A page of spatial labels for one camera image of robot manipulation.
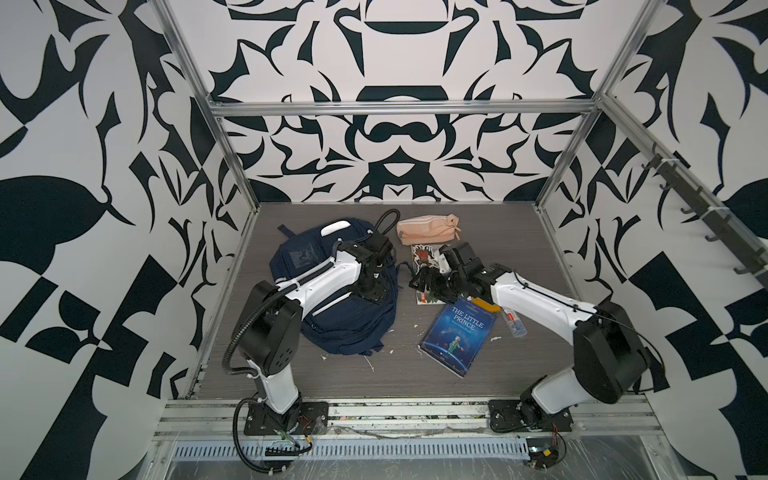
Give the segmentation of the illustrated comic book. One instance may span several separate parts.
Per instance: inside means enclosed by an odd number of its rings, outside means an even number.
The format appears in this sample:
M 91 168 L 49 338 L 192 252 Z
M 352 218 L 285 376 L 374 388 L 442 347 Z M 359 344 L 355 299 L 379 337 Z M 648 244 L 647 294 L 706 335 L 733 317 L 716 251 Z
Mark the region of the illustrated comic book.
M 449 272 L 445 256 L 440 252 L 443 244 L 417 244 L 411 246 L 413 270 L 409 286 L 416 291 L 419 305 L 443 304 L 438 296 L 438 282 Z

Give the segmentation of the blue Little Prince book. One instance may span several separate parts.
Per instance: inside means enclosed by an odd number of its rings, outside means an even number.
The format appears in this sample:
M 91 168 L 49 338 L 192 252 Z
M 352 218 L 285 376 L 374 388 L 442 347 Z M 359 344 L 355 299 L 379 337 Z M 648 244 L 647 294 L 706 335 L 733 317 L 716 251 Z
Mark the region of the blue Little Prince book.
M 446 304 L 418 344 L 429 357 L 464 378 L 497 316 L 465 298 Z

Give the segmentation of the navy blue backpack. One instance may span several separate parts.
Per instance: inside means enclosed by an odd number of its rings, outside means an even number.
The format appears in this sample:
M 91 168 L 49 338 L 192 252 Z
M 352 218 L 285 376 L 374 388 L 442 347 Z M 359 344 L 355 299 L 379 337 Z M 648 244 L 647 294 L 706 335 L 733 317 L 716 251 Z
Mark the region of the navy blue backpack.
M 301 303 L 302 334 L 329 354 L 371 355 L 396 317 L 399 287 L 383 221 L 343 218 L 301 233 L 280 225 L 286 240 L 269 263 L 289 297 Z

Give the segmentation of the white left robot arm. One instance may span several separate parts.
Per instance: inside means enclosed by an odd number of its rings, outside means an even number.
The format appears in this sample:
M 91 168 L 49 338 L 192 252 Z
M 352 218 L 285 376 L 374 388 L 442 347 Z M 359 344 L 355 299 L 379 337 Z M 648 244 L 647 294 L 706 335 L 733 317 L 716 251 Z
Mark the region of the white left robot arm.
M 221 365 L 230 376 L 258 379 L 268 412 L 284 415 L 301 403 L 291 362 L 298 351 L 305 318 L 349 294 L 374 305 L 397 290 L 393 245 L 372 231 L 358 240 L 334 244 L 330 255 L 298 276 L 276 284 L 258 283 L 233 329 Z

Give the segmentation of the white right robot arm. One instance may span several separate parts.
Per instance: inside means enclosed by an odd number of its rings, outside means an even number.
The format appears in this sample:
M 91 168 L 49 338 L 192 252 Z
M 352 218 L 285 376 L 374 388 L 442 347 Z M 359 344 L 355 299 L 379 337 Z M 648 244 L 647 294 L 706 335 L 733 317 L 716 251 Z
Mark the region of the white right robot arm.
M 471 299 L 513 310 L 572 346 L 570 367 L 521 394 L 522 413 L 544 418 L 587 400 L 615 404 L 651 368 L 648 347 L 621 307 L 581 302 L 539 286 L 510 267 L 485 266 L 466 242 L 440 247 L 437 258 L 446 267 L 418 267 L 410 282 L 413 289 L 447 305 Z

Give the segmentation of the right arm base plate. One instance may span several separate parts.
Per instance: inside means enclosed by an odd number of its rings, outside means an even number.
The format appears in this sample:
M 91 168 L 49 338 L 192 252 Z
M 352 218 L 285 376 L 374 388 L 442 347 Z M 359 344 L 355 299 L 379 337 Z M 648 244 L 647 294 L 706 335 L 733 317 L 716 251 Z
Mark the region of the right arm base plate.
M 531 399 L 488 402 L 489 427 L 495 433 L 571 432 L 573 417 L 568 409 L 546 413 Z

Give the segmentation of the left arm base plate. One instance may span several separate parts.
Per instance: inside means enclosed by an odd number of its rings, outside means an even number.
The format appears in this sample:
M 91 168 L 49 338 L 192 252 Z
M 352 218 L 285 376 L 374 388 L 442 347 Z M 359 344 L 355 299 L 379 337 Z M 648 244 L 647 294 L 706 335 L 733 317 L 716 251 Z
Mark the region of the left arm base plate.
M 290 435 L 311 435 L 327 426 L 327 402 L 297 400 L 286 412 L 277 413 L 265 402 L 251 403 L 245 420 L 246 436 L 266 436 L 279 432 Z

